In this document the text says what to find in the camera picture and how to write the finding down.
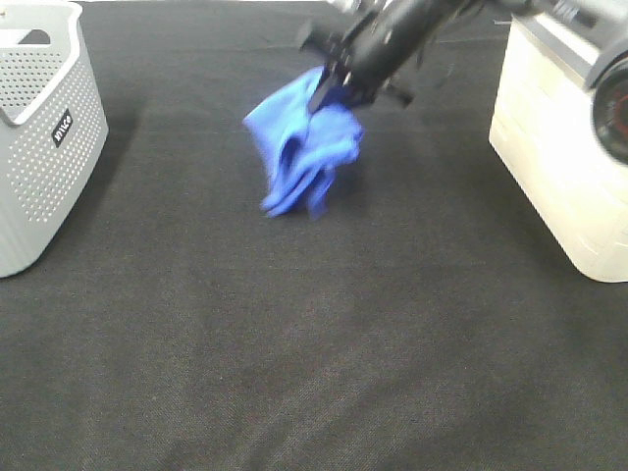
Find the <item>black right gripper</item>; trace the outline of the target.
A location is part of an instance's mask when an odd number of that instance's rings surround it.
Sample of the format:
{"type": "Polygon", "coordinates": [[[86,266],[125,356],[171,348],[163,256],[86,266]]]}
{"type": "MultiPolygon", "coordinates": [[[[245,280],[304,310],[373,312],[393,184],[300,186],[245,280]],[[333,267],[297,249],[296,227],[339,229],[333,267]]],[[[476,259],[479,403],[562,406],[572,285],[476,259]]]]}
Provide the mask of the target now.
{"type": "Polygon", "coordinates": [[[324,59],[323,72],[307,110],[339,102],[348,109],[369,106],[386,94],[407,107],[413,93],[397,81],[397,71],[441,29],[464,16],[475,1],[390,1],[373,3],[345,31],[308,22],[298,46],[324,59]]]}

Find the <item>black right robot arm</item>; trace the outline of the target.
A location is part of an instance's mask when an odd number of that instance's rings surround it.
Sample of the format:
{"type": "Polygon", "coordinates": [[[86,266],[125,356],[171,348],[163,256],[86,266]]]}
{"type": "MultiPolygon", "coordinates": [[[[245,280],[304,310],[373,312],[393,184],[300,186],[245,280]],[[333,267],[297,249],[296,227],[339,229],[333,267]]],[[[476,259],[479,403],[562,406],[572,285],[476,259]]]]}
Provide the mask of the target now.
{"type": "MultiPolygon", "coordinates": [[[[338,100],[349,109],[385,94],[408,106],[413,93],[397,80],[411,57],[421,59],[441,31],[482,1],[361,1],[360,17],[345,31],[305,24],[297,41],[319,54],[323,73],[307,109],[338,100]]],[[[624,1],[496,1],[592,93],[593,134],[615,160],[627,160],[627,4],[624,1]]]]}

